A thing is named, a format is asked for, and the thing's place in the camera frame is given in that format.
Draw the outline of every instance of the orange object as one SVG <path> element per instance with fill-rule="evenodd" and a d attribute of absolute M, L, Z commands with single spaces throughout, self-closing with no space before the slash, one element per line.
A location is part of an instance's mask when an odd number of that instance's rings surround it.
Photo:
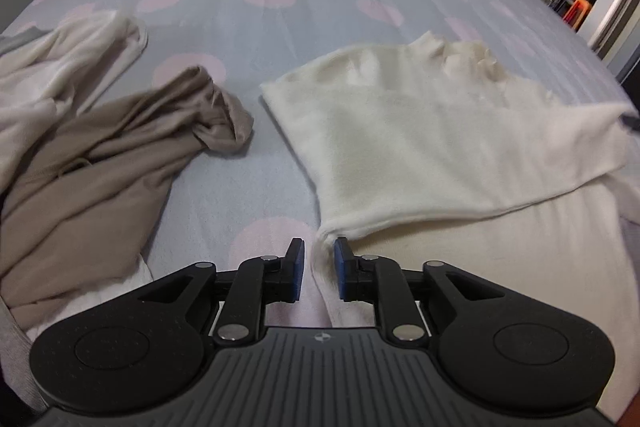
<path fill-rule="evenodd" d="M 562 17 L 562 20 L 566 22 L 571 28 L 577 30 L 582 24 L 582 21 L 591 10 L 591 3 L 587 0 L 575 0 L 571 7 L 567 10 Z"/>

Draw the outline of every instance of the logo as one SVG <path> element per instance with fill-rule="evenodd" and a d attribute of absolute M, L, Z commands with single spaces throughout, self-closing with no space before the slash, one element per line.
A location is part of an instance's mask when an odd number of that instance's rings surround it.
<path fill-rule="evenodd" d="M 325 333 L 323 331 L 322 333 L 318 333 L 318 334 L 314 335 L 314 338 L 318 342 L 325 343 L 326 341 L 330 341 L 333 337 L 331 335 L 329 335 L 329 333 Z"/>

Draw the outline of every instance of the light blue bed sheet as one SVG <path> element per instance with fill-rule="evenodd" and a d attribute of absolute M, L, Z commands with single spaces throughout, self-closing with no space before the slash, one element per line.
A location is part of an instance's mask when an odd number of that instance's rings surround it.
<path fill-rule="evenodd" d="M 340 47 L 411 42 L 428 30 L 482 39 L 505 67 L 566 103 L 627 100 L 585 43 L 539 0 L 35 0 L 7 33 L 51 28 L 70 14 L 101 9 L 128 10 L 149 32 L 142 57 L 102 101 L 202 63 L 255 117 L 245 155 L 202 154 L 175 181 L 146 256 L 156 278 L 202 260 L 222 270 L 255 255 L 282 255 L 292 236 L 310 245 L 319 224 L 314 190 L 258 86 Z M 637 146 L 631 162 L 640 164 Z M 638 250 L 640 235 L 626 237 Z M 324 325 L 318 299 L 305 277 L 303 303 L 275 307 L 271 320 Z"/>

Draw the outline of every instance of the white cloth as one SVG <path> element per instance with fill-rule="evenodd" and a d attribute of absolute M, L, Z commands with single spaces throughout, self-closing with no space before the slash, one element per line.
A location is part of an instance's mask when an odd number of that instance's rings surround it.
<path fill-rule="evenodd" d="M 600 407 L 622 414 L 640 383 L 638 293 L 602 180 L 625 164 L 629 106 L 562 106 L 481 43 L 431 34 L 339 50 L 262 87 L 316 186 L 312 267 L 335 326 L 372 320 L 338 300 L 338 235 L 408 269 L 442 259 L 602 328 L 617 364 Z"/>
<path fill-rule="evenodd" d="M 33 144 L 66 114 L 90 108 L 146 38 L 139 21 L 105 11 L 63 22 L 0 57 L 0 192 Z"/>
<path fill-rule="evenodd" d="M 44 330 L 56 322 L 60 322 L 71 315 L 76 315 L 89 308 L 93 308 L 103 302 L 120 297 L 136 288 L 140 288 L 140 286 L 153 282 L 153 280 L 146 263 L 142 257 L 138 256 L 135 272 L 122 279 L 105 281 L 94 287 L 87 288 L 83 292 L 78 292 L 78 295 L 66 303 L 53 317 L 28 330 L 26 332 L 27 337 L 33 342 Z"/>

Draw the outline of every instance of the textured gray grip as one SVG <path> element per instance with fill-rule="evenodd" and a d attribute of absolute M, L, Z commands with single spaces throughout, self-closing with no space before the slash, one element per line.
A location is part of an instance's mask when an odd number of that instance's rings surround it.
<path fill-rule="evenodd" d="M 183 395 L 124 417 L 50 409 L 36 427 L 600 427 L 595 410 L 516 419 L 460 397 L 424 352 L 385 343 L 375 329 L 270 328 L 223 349 Z"/>

